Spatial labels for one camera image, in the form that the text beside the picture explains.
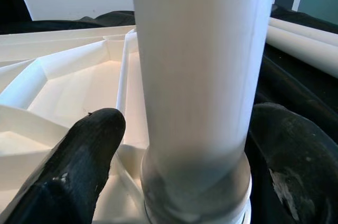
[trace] black fabric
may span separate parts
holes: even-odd
[[[279,6],[271,16],[338,33],[337,25]],[[336,78],[266,44],[245,150],[252,224],[338,223],[337,87]]]
[[[0,25],[0,34],[17,34],[56,30],[90,29],[94,27],[114,27],[135,25],[133,11],[110,12],[95,19],[83,17],[77,21],[33,21]]]
[[[283,106],[255,105],[246,153],[252,223],[337,223],[338,147],[318,126]]]
[[[0,25],[30,20],[24,0],[0,0]]]

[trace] white plastic part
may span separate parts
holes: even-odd
[[[35,59],[44,55],[49,55],[102,40],[102,36],[99,36],[94,38],[3,44],[0,45],[1,62]]]
[[[131,31],[126,41],[125,34],[101,38],[105,41],[0,68],[0,86],[4,90],[0,96],[7,96],[2,98],[3,103],[27,109],[0,106],[0,117],[4,116],[0,126],[0,143],[3,143],[0,144],[0,172],[6,177],[0,181],[0,212],[50,148],[63,138],[71,121],[86,115],[78,107],[86,109],[87,104],[87,107],[92,105],[89,110],[117,107],[127,121],[124,143],[113,158],[93,223],[146,223],[139,168],[149,142],[137,36]],[[34,38],[31,41],[39,44]],[[34,50],[30,47],[21,50],[23,55]],[[112,63],[117,63],[116,68],[111,67]]]
[[[115,107],[123,45],[101,41],[38,58],[0,93],[0,104],[67,127],[88,112]]]
[[[121,27],[99,27],[95,29],[84,30],[61,30],[51,32],[35,32],[35,33],[22,33],[22,34],[10,34],[0,35],[0,44],[19,44],[30,42],[47,42],[47,41],[60,41],[69,39],[81,39],[81,38],[95,38],[112,35],[125,35],[135,26],[121,26]]]
[[[266,42],[338,78],[338,46],[270,26]]]
[[[198,199],[243,152],[272,0],[134,4],[149,155],[171,203],[182,209],[189,205],[180,193],[184,184],[191,185],[186,198],[191,193]],[[186,165],[208,166],[217,159],[226,160],[223,168],[218,166],[212,175],[199,173],[199,179],[181,170]],[[176,217],[200,217],[184,214]]]
[[[317,30],[312,27],[306,27],[299,24],[270,18],[269,26],[288,31],[297,35],[304,36],[323,43],[338,46],[338,35],[327,31]]]

